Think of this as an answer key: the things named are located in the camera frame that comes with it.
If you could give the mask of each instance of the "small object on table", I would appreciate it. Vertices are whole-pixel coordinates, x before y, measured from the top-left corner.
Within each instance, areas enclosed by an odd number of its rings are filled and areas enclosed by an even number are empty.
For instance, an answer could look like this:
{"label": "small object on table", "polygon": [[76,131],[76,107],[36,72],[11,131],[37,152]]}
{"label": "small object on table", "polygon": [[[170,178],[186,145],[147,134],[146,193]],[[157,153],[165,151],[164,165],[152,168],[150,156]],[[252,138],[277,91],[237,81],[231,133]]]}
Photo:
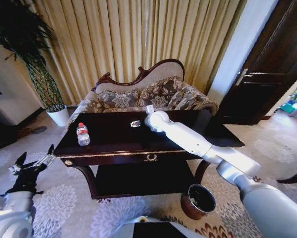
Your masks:
{"label": "small object on table", "polygon": [[79,145],[84,146],[90,144],[90,136],[88,134],[88,129],[82,122],[79,122],[76,132],[78,136]]}
{"label": "small object on table", "polygon": [[141,125],[141,122],[139,120],[135,120],[131,122],[131,127],[139,127]]}

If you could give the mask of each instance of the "lower table shelf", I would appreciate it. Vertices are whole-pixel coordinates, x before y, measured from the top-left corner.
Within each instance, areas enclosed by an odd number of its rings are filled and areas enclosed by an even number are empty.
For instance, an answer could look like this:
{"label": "lower table shelf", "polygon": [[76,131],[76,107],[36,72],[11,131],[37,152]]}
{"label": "lower table shelf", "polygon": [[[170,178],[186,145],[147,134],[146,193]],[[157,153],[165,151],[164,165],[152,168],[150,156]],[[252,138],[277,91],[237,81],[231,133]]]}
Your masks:
{"label": "lower table shelf", "polygon": [[186,160],[100,165],[95,198],[182,193],[193,183],[196,181]]}

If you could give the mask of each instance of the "gold curtain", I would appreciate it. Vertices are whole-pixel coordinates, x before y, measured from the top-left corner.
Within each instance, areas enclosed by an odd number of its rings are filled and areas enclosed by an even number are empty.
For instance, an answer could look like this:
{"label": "gold curtain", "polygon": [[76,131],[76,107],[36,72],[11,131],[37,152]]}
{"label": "gold curtain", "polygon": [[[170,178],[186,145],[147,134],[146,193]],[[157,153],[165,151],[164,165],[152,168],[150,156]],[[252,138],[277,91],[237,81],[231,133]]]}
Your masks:
{"label": "gold curtain", "polygon": [[185,81],[205,91],[239,0],[38,0],[54,29],[48,69],[67,105],[106,72],[131,82],[138,66],[175,58]]}

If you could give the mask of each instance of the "wooden door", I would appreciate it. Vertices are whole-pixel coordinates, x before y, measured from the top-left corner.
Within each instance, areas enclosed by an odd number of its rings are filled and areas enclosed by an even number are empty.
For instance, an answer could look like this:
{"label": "wooden door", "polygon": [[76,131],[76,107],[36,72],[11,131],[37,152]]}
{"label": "wooden door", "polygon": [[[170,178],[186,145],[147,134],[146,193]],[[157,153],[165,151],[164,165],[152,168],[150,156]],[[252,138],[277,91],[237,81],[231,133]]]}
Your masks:
{"label": "wooden door", "polygon": [[257,124],[296,80],[297,0],[279,0],[218,116],[225,123]]}

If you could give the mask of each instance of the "chair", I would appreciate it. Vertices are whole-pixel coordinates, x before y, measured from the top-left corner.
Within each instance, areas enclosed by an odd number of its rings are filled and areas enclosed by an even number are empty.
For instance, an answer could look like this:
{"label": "chair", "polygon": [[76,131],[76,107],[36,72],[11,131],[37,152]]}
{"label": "chair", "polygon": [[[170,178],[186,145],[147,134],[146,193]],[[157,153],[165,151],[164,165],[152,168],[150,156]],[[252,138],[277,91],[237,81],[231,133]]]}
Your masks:
{"label": "chair", "polygon": [[212,115],[218,105],[184,80],[184,66],[176,59],[165,59],[152,68],[139,67],[138,77],[130,83],[118,83],[103,75],[68,120],[71,124],[80,113],[139,112],[145,106],[156,110],[201,110]]}

